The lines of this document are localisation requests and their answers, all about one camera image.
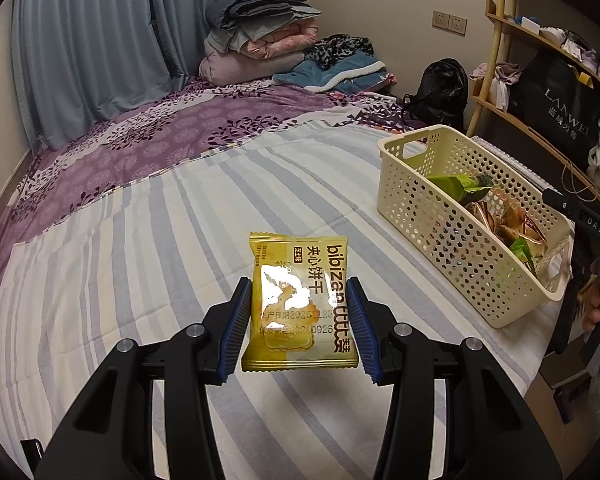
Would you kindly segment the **green snack pack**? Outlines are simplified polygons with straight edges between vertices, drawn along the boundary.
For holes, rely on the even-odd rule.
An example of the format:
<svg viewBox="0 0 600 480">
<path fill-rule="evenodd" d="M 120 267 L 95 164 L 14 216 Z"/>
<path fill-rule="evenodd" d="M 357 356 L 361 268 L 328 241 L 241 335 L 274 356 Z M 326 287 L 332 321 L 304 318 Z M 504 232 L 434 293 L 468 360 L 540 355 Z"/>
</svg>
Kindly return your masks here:
<svg viewBox="0 0 600 480">
<path fill-rule="evenodd" d="M 532 275 L 536 275 L 534 259 L 525 238 L 516 238 L 509 246 L 509 250 Z"/>
<path fill-rule="evenodd" d="M 482 200 L 494 188 L 488 174 L 442 174 L 428 180 L 463 206 Z"/>
</svg>

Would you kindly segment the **brown red label snack pack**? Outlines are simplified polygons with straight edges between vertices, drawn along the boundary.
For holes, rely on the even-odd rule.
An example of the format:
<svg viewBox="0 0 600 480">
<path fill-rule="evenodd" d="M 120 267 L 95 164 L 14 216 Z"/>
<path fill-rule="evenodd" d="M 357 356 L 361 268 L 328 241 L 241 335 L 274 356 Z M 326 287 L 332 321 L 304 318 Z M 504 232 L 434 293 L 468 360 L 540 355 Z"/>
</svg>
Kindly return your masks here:
<svg viewBox="0 0 600 480">
<path fill-rule="evenodd" d="M 489 205 L 484 200 L 470 202 L 466 208 L 491 233 L 496 234 L 498 232 L 501 226 L 501 219 L 497 214 L 492 214 Z"/>
</svg>

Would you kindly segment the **purple floral bedspread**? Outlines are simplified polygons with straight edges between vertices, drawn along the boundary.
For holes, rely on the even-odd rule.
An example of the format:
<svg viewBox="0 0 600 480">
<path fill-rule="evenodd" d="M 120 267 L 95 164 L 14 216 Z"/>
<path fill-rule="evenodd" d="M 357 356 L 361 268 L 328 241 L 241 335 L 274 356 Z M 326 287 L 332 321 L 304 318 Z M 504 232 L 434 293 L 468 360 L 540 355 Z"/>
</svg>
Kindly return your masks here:
<svg viewBox="0 0 600 480">
<path fill-rule="evenodd" d="M 390 132 L 422 126 L 399 99 L 385 94 L 311 93 L 269 79 L 211 87 L 192 79 L 180 92 L 101 122 L 58 151 L 34 156 L 1 215 L 0 283 L 12 246 L 115 188 L 262 133 L 298 126 L 321 112 L 337 113 L 338 125 L 354 122 Z"/>
</svg>

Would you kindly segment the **striped white blue sheet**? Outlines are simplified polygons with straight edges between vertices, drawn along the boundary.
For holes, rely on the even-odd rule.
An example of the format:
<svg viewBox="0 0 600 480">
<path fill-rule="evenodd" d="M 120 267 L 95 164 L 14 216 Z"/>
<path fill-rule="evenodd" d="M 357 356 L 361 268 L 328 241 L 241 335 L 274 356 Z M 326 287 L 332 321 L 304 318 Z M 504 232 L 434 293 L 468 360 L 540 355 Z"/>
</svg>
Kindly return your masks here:
<svg viewBox="0 0 600 480">
<path fill-rule="evenodd" d="M 488 344 L 525 394 L 548 304 L 492 330 L 377 211 L 385 133 L 318 122 L 265 133 L 115 190 L 12 248 L 0 285 L 0 442 L 47 444 L 122 338 L 168 339 L 252 275 L 250 232 L 340 235 L 348 274 L 432 339 Z M 391 396 L 357 370 L 235 375 L 209 388 L 227 479 L 372 478 Z"/>
</svg>

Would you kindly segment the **leopard print cloth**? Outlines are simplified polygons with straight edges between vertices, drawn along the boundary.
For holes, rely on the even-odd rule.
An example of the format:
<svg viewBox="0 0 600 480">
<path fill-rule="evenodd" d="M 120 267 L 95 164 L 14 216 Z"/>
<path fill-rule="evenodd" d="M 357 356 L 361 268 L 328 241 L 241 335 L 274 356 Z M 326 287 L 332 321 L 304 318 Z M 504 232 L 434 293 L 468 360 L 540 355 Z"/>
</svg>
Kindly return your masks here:
<svg viewBox="0 0 600 480">
<path fill-rule="evenodd" d="M 366 37 L 336 34 L 318 40 L 306 50 L 306 59 L 313 61 L 321 70 L 328 70 L 356 52 L 373 55 L 373 44 Z"/>
</svg>

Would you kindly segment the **wooden shelf unit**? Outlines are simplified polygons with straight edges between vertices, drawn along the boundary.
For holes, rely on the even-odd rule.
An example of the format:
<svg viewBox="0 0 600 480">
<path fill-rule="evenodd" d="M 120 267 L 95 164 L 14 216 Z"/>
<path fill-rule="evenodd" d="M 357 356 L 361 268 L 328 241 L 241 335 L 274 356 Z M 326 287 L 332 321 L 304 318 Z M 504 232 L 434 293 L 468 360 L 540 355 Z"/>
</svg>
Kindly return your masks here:
<svg viewBox="0 0 600 480">
<path fill-rule="evenodd" d="M 558 0 L 600 28 L 600 0 Z M 566 26 L 524 12 L 519 0 L 488 0 L 489 59 L 474 76 L 469 134 L 485 110 L 562 165 L 562 187 L 600 205 L 600 51 Z"/>
</svg>

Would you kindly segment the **wall power socket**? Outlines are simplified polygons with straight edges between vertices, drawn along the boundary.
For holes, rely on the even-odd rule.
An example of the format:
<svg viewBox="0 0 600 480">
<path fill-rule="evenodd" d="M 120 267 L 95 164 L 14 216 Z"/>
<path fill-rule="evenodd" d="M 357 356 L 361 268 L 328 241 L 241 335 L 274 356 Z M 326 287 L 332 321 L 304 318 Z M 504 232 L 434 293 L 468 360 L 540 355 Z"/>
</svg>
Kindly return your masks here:
<svg viewBox="0 0 600 480">
<path fill-rule="evenodd" d="M 454 32 L 454 34 L 465 36 L 468 21 L 466 18 L 444 13 L 440 11 L 432 12 L 432 23 L 434 28 L 447 30 L 448 32 Z"/>
</svg>

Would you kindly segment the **brown bread snack pack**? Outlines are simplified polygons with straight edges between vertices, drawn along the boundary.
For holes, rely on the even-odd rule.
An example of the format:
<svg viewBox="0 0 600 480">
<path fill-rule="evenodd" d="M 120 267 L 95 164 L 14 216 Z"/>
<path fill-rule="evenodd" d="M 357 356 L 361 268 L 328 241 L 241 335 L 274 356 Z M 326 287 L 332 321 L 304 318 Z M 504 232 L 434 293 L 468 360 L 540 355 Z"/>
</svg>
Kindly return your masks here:
<svg viewBox="0 0 600 480">
<path fill-rule="evenodd" d="M 516 205 L 507 205 L 496 222 L 495 234 L 506 244 L 513 244 L 518 238 L 525 240 L 529 247 L 544 252 L 547 240 L 528 212 Z"/>
</svg>

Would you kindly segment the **cream perforated plastic basket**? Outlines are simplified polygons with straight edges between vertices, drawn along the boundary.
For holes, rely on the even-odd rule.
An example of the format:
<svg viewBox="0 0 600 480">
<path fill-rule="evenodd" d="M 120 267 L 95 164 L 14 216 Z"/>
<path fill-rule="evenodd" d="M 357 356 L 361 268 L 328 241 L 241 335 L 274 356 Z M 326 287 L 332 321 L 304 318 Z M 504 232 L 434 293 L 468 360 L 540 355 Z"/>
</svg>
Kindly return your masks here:
<svg viewBox="0 0 600 480">
<path fill-rule="evenodd" d="M 571 278 L 573 228 L 546 206 L 541 191 L 504 160 L 447 126 L 389 136 L 378 143 L 378 211 L 496 328 L 544 304 L 559 304 Z M 466 208 L 429 176 L 488 174 L 494 188 L 483 197 L 501 217 L 507 205 L 524 208 L 547 240 L 530 248 L 536 275 Z"/>
</svg>

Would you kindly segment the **teal blue blanket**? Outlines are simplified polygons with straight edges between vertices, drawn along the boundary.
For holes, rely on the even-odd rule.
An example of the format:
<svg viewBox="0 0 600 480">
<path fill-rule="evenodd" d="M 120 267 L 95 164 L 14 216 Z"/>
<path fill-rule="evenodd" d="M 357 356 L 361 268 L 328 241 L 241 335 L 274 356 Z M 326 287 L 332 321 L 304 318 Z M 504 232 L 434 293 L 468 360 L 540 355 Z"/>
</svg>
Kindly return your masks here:
<svg viewBox="0 0 600 480">
<path fill-rule="evenodd" d="M 385 63 L 375 55 L 356 51 L 326 70 L 306 58 L 290 72 L 275 74 L 272 79 L 276 84 L 286 84 L 312 93 L 332 90 L 356 93 L 383 84 L 390 76 Z"/>
</svg>

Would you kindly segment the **black LANWEI shopping bag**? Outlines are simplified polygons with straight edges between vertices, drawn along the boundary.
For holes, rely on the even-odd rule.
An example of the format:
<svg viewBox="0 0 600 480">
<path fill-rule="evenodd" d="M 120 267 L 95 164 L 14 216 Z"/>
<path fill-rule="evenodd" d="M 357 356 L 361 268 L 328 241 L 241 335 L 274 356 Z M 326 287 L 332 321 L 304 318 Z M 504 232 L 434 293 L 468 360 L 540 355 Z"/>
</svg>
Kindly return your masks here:
<svg viewBox="0 0 600 480">
<path fill-rule="evenodd" d="M 597 144 L 600 91 L 578 79 L 559 54 L 539 50 L 510 88 L 509 114 L 542 136 L 581 170 Z"/>
</svg>

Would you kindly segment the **blue grey curtain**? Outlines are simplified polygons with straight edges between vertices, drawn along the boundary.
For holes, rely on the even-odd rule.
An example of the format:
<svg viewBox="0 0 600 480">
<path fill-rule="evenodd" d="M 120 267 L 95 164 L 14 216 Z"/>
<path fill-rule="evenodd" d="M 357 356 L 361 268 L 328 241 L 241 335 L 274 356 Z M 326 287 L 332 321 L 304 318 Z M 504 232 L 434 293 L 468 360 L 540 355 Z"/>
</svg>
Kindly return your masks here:
<svg viewBox="0 0 600 480">
<path fill-rule="evenodd" d="M 219 0 L 14 0 L 12 67 L 31 148 L 183 88 Z"/>
</svg>

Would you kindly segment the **black backpack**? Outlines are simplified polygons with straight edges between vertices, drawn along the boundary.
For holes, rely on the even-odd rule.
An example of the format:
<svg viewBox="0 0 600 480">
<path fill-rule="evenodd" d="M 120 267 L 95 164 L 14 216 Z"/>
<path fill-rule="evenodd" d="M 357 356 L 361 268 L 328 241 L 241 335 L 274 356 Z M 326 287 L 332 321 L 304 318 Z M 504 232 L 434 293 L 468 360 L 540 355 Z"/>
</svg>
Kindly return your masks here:
<svg viewBox="0 0 600 480">
<path fill-rule="evenodd" d="M 422 73 L 415 94 L 403 98 L 403 113 L 427 126 L 445 125 L 464 130 L 468 76 L 455 58 L 431 63 Z"/>
</svg>

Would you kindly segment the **yellow bibizan biscuit pack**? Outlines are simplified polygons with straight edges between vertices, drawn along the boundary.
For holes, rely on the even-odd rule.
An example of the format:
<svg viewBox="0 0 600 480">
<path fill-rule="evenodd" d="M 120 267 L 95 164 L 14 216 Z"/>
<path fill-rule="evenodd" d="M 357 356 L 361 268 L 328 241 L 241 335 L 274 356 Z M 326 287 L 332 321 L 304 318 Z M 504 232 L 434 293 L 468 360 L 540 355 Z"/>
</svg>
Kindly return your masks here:
<svg viewBox="0 0 600 480">
<path fill-rule="evenodd" d="M 252 232 L 245 372 L 355 368 L 346 300 L 348 239 Z"/>
</svg>

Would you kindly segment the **folded quilt stack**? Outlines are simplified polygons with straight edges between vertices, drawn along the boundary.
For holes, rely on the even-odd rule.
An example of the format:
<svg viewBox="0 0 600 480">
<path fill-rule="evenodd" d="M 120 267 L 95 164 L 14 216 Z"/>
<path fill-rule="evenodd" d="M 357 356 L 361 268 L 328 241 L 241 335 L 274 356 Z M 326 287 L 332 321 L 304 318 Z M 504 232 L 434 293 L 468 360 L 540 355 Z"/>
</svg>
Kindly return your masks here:
<svg viewBox="0 0 600 480">
<path fill-rule="evenodd" d="M 210 27 L 198 76 L 212 86 L 288 73 L 317 42 L 322 11 L 308 0 L 219 0 L 207 6 Z"/>
</svg>

